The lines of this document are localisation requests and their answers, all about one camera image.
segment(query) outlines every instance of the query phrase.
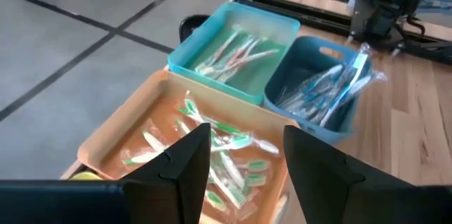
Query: tile grout line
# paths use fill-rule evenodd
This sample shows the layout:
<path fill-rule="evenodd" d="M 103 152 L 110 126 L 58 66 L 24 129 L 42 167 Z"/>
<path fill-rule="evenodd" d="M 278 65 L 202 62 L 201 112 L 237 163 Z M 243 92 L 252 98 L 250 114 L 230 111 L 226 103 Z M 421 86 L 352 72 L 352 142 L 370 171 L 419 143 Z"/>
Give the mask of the tile grout line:
<path fill-rule="evenodd" d="M 54 73 L 52 73 L 50 76 L 46 77 L 43 81 L 38 83 L 36 86 L 31 88 L 28 92 L 20 96 L 18 99 L 14 100 L 11 104 L 9 104 L 7 107 L 3 108 L 2 111 L 0 111 L 0 122 L 5 120 L 8 116 L 13 114 L 16 110 L 24 106 L 28 101 L 32 100 L 36 95 L 41 93 L 43 90 L 47 89 L 51 84 L 56 82 L 58 79 L 60 79 L 64 74 L 69 72 L 71 69 L 73 69 L 77 64 L 81 63 L 86 57 L 90 56 L 93 52 L 98 50 L 101 46 L 103 46 L 105 43 L 107 43 L 109 40 L 111 40 L 114 37 L 113 33 L 108 33 L 103 38 L 89 46 L 89 48 L 85 49 L 85 51 L 81 52 L 76 57 L 72 58 L 71 61 L 64 64 L 62 67 L 57 69 Z"/>
<path fill-rule="evenodd" d="M 167 47 L 165 45 L 159 44 L 157 42 L 154 42 L 152 40 L 145 39 L 144 37 L 140 37 L 137 35 L 134 35 L 133 33 L 126 33 L 124 30 L 119 30 L 118 27 L 113 27 L 111 25 L 108 25 L 106 23 L 102 23 L 100 21 L 94 20 L 92 18 L 78 15 L 75 13 L 72 13 L 70 11 L 64 10 L 62 8 L 59 8 L 58 6 L 48 4 L 45 1 L 40 0 L 23 0 L 29 3 L 32 3 L 36 6 L 39 6 L 41 8 L 48 9 L 50 11 L 53 11 L 55 13 L 59 13 L 63 16 L 67 16 L 69 18 L 72 18 L 74 20 L 77 20 L 79 22 L 85 23 L 89 26 L 93 26 L 95 28 L 99 28 L 101 30 L 105 30 L 108 33 L 114 33 L 115 35 L 121 35 L 122 37 L 125 37 L 126 39 L 132 40 L 134 42 L 137 42 L 138 44 L 145 45 L 146 47 L 150 47 L 153 49 L 156 49 L 158 51 L 164 52 L 165 54 L 169 54 L 172 52 L 171 47 Z"/>
<path fill-rule="evenodd" d="M 52 73 L 50 76 L 48 76 L 46 79 L 38 83 L 36 86 L 31 88 L 28 92 L 24 93 L 22 96 L 14 100 L 10 105 L 0 110 L 0 122 L 5 120 L 8 116 L 13 114 L 16 110 L 24 106 L 27 102 L 32 100 L 34 97 L 36 97 L 39 93 L 41 93 L 43 90 L 48 88 L 51 84 L 56 82 L 58 79 L 60 79 L 62 76 L 64 76 L 67 72 L 69 72 L 71 69 L 73 69 L 75 66 L 77 66 L 79 63 L 81 63 L 84 59 L 89 57 L 92 53 L 97 51 L 101 46 L 109 42 L 113 37 L 116 35 L 125 37 L 129 40 L 132 40 L 134 42 L 140 43 L 142 45 L 145 45 L 147 47 L 151 47 L 153 49 L 159 50 L 161 52 L 164 52 L 166 54 L 169 54 L 172 52 L 171 47 L 167 47 L 165 45 L 161 45 L 159 43 L 153 42 L 152 40 L 145 39 L 144 37 L 139 37 L 137 35 L 128 33 L 125 31 L 127 27 L 129 27 L 132 23 L 135 23 L 138 19 L 142 18 L 145 14 L 150 12 L 152 9 L 156 8 L 166 0 L 155 0 L 149 5 L 147 5 L 145 8 L 141 9 L 138 13 L 130 17 L 128 20 L 126 20 L 124 23 L 122 23 L 117 28 L 113 28 L 112 26 L 98 22 L 96 20 L 93 20 L 91 18 L 87 18 L 82 15 L 76 15 L 74 13 L 71 13 L 69 11 L 65 11 L 62 8 L 58 8 L 57 6 L 45 3 L 43 1 L 39 0 L 24 0 L 27 2 L 30 2 L 32 4 L 41 6 L 42 8 L 47 8 L 51 11 L 60 13 L 61 15 L 68 16 L 70 18 L 76 19 L 80 22 L 87 23 L 88 25 L 94 26 L 96 28 L 100 28 L 103 30 L 106 30 L 108 32 L 107 35 L 102 37 L 100 40 L 89 46 L 89 48 L 85 49 L 83 52 L 72 58 L 71 61 L 64 64 L 62 67 L 57 69 L 54 73 Z"/>

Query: wooden table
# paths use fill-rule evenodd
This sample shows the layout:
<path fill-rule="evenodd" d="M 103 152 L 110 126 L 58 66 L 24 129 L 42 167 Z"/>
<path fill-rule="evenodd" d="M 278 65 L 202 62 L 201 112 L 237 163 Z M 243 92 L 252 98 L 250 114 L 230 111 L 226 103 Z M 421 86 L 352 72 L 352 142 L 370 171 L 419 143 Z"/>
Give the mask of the wooden table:
<path fill-rule="evenodd" d="M 350 16 L 352 9 L 332 0 L 289 0 Z M 427 35 L 452 40 L 452 29 L 425 23 Z M 406 30 L 416 29 L 405 26 Z M 345 38 L 302 26 L 299 35 L 315 35 L 340 44 Z M 352 43 L 357 48 L 359 43 Z M 374 167 L 417 185 L 452 184 L 452 66 L 406 54 L 373 57 L 374 69 L 388 80 L 367 88 L 354 121 L 356 134 L 337 148 Z M 70 176 L 80 163 L 65 173 Z M 304 217 L 289 181 L 290 203 L 282 223 Z"/>

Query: teal tray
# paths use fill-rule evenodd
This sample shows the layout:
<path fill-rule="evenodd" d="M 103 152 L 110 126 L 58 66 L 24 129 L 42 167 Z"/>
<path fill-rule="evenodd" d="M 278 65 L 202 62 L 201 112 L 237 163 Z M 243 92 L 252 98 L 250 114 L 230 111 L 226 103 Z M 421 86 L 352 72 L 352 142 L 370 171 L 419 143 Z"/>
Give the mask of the teal tray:
<path fill-rule="evenodd" d="M 323 54 L 321 52 L 322 48 L 340 52 L 343 55 L 343 60 Z M 274 102 L 278 99 L 285 86 L 287 86 L 287 91 L 291 91 L 314 74 L 325 71 L 340 62 L 349 61 L 355 54 L 356 51 L 353 49 L 317 37 L 299 37 L 294 41 L 294 44 L 266 86 L 265 107 L 295 120 L 303 130 L 329 144 L 337 143 L 341 139 L 352 135 L 351 125 L 359 96 L 339 108 L 325 127 L 320 127 L 282 110 Z M 363 74 L 370 70 L 371 62 L 368 61 L 364 67 Z"/>
<path fill-rule="evenodd" d="M 230 36 L 233 25 L 240 25 L 248 33 L 269 39 L 259 45 L 256 52 L 259 51 L 257 49 L 270 48 L 278 48 L 280 51 L 262 61 L 244 66 L 228 84 L 196 73 L 194 67 L 218 50 Z M 295 40 L 299 27 L 299 22 L 291 18 L 227 2 L 170 54 L 169 69 L 246 102 L 260 105 L 266 84 Z M 240 39 L 235 40 L 225 51 L 232 50 L 236 41 Z"/>

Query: basket handle hole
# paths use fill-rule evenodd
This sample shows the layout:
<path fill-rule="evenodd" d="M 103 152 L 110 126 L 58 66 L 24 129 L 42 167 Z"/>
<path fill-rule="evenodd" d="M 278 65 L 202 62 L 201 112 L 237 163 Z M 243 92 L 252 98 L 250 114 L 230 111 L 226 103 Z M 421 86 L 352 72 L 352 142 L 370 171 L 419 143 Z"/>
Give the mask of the basket handle hole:
<path fill-rule="evenodd" d="M 329 47 L 320 47 L 319 49 L 320 53 L 331 56 L 331 57 L 336 57 L 339 59 L 344 59 L 344 54 L 339 52 L 339 51 L 335 51 Z"/>

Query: gray floor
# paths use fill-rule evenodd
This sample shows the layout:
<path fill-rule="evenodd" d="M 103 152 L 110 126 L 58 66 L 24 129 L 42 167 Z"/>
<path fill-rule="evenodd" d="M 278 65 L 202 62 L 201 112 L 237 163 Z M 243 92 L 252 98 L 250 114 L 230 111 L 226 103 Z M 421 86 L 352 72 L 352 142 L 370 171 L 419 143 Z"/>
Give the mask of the gray floor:
<path fill-rule="evenodd" d="M 125 31 L 175 48 L 182 18 L 212 13 L 226 0 L 39 1 L 114 28 L 154 2 Z M 0 4 L 0 179 L 57 178 L 167 54 L 29 1 Z M 90 55 L 81 60 L 84 51 Z M 81 62 L 68 67 L 72 59 Z"/>

